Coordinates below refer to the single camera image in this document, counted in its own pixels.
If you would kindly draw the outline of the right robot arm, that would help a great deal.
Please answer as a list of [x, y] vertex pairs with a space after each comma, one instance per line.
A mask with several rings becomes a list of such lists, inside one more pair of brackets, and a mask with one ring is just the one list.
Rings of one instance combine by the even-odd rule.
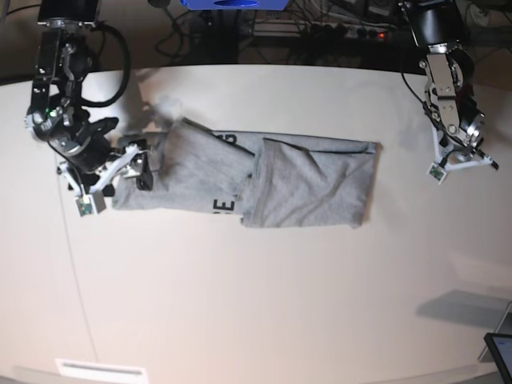
[[[91, 108], [105, 108], [124, 95], [130, 80], [131, 57], [122, 34], [98, 21], [98, 1], [43, 1], [38, 23], [46, 26], [38, 49], [27, 130], [62, 157], [57, 173], [74, 192], [81, 216], [100, 214], [106, 199], [115, 194], [117, 177], [132, 178], [136, 187], [150, 191], [154, 180], [145, 139], [116, 147], [107, 139], [119, 120], [107, 117], [92, 122]], [[98, 64], [98, 54], [86, 42], [86, 31], [114, 37], [122, 57], [122, 80], [115, 94], [101, 102], [82, 96], [82, 84]]]

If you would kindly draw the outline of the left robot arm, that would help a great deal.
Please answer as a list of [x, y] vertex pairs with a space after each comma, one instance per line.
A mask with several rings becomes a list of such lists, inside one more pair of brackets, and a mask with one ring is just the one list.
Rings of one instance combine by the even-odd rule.
[[439, 184], [458, 170], [499, 165], [482, 151], [485, 115], [474, 99], [474, 60], [465, 51], [466, 25], [454, 1], [400, 1], [416, 47], [426, 50], [417, 96], [432, 126], [434, 160], [427, 173]]

